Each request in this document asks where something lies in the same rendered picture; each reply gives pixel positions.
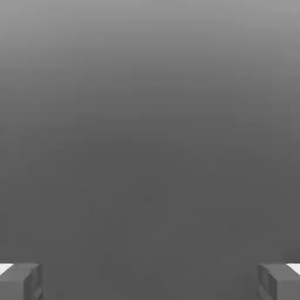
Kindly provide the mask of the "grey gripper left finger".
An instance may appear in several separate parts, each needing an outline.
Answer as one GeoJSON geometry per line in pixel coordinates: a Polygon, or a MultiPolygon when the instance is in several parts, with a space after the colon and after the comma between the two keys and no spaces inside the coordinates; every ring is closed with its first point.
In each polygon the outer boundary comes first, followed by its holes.
{"type": "Polygon", "coordinates": [[[43,265],[0,262],[0,300],[44,300],[43,265]]]}

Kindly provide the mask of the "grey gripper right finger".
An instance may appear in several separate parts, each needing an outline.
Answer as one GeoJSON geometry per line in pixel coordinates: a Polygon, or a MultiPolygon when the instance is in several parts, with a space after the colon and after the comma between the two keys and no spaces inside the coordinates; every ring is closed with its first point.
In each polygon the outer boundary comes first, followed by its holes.
{"type": "Polygon", "coordinates": [[[300,263],[258,264],[258,300],[300,300],[300,263]]]}

